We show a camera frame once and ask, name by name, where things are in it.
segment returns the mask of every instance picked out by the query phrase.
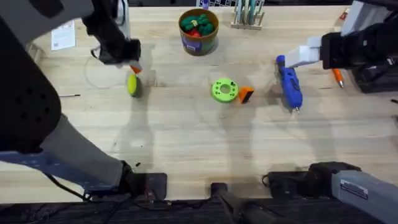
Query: cylindrical container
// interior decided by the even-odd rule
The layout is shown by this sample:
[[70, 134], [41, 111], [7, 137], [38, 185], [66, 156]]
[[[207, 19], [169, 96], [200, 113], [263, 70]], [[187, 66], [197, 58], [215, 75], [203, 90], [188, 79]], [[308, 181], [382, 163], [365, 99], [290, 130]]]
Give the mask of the cylindrical container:
[[[181, 22], [188, 16], [200, 16], [202, 14], [206, 14], [207, 18], [214, 26], [214, 31], [210, 35], [206, 35], [203, 37], [192, 37], [189, 34], [186, 34], [180, 27]], [[209, 10], [204, 9], [191, 9], [187, 12], [184, 12], [180, 19], [178, 20], [178, 26], [180, 28], [180, 35], [182, 45], [188, 53], [192, 55], [205, 55], [216, 44], [216, 36], [218, 32], [218, 19], [214, 13]]]

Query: orange block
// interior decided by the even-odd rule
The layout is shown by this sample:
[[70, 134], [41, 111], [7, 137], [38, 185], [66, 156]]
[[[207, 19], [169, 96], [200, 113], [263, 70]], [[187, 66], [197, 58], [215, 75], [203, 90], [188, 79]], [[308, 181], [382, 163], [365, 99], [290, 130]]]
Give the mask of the orange block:
[[244, 86], [240, 89], [238, 93], [239, 101], [243, 103], [247, 103], [249, 101], [250, 96], [253, 94], [254, 88], [250, 86]]

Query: label sticker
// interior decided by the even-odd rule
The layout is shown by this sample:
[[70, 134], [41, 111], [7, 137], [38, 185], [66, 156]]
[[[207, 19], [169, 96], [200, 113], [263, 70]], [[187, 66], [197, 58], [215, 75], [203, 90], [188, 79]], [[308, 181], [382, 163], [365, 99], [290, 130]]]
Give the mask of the label sticker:
[[182, 36], [182, 44], [184, 47], [186, 47], [189, 50], [192, 50], [194, 52], [200, 52], [201, 50], [201, 43], [200, 42], [194, 42], [191, 40], [188, 40], [184, 36]]
[[369, 197], [368, 190], [366, 188], [359, 186], [358, 184], [351, 183], [347, 180], [340, 180], [340, 188], [365, 200], [367, 200]]

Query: green toy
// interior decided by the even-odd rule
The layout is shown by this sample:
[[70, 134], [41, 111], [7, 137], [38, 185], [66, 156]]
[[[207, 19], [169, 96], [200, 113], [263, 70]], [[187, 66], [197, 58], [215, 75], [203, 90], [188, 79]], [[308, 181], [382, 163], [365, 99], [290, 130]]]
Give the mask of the green toy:
[[221, 103], [229, 103], [237, 97], [238, 90], [235, 81], [229, 78], [220, 78], [211, 86], [211, 95]]
[[200, 35], [210, 35], [214, 31], [214, 25], [211, 24], [206, 14], [200, 16], [188, 16], [181, 21], [181, 28], [185, 32], [189, 32], [193, 28], [197, 28]]

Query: can label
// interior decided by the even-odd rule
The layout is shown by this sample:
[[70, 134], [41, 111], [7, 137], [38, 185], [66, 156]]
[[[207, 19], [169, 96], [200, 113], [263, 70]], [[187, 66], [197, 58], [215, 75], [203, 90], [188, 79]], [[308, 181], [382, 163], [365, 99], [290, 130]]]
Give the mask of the can label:
[[194, 41], [188, 40], [184, 36], [181, 36], [181, 39], [182, 39], [182, 44], [188, 50], [191, 50], [193, 52], [200, 52], [200, 50], [201, 50], [201, 42], [194, 42]]

